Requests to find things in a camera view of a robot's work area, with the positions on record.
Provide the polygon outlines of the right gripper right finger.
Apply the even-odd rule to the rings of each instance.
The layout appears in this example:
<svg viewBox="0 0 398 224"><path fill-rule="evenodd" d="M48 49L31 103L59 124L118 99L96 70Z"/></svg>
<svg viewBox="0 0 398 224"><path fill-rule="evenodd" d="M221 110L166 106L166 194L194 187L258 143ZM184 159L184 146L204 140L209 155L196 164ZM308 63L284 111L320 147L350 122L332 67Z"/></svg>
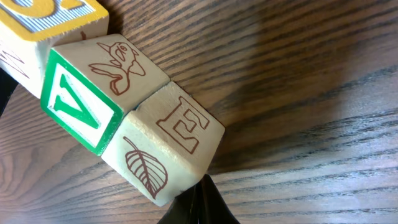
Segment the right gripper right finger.
<svg viewBox="0 0 398 224"><path fill-rule="evenodd" d="M239 224L211 177L177 196L158 224Z"/></svg>

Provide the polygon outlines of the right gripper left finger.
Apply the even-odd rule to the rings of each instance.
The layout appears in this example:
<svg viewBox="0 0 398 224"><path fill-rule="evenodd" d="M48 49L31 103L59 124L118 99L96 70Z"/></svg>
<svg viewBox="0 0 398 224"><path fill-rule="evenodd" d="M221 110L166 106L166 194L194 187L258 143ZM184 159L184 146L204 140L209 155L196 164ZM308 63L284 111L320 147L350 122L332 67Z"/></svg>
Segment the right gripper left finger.
<svg viewBox="0 0 398 224"><path fill-rule="evenodd" d="M15 81L8 73L3 69L0 70L0 116L12 95L18 82Z"/></svg>

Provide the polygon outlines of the wooden block letter W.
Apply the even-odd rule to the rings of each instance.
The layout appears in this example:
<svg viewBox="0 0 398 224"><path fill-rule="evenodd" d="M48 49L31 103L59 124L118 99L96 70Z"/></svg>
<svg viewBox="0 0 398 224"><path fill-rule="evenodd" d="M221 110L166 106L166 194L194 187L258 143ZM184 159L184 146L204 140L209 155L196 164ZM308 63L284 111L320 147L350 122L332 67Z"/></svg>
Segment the wooden block letter W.
<svg viewBox="0 0 398 224"><path fill-rule="evenodd" d="M108 24L96 0L1 0L1 68L39 98L50 49L106 35Z"/></svg>

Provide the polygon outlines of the wooden block leaf picture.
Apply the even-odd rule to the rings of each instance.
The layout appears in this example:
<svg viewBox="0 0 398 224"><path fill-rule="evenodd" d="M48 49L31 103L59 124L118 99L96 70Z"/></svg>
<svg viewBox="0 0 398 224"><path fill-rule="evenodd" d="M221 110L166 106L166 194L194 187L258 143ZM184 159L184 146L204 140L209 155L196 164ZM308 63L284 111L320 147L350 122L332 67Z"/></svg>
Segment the wooden block leaf picture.
<svg viewBox="0 0 398 224"><path fill-rule="evenodd" d="M101 158L161 207L202 179L224 131L169 82L126 115Z"/></svg>

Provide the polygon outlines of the green block letter V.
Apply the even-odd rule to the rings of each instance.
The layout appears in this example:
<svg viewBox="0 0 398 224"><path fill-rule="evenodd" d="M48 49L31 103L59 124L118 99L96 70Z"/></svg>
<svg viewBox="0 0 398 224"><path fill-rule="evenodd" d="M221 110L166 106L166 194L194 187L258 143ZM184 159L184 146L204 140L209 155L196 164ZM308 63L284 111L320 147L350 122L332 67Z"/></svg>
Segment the green block letter V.
<svg viewBox="0 0 398 224"><path fill-rule="evenodd" d="M52 48L41 108L100 156L121 121L170 77L121 34Z"/></svg>

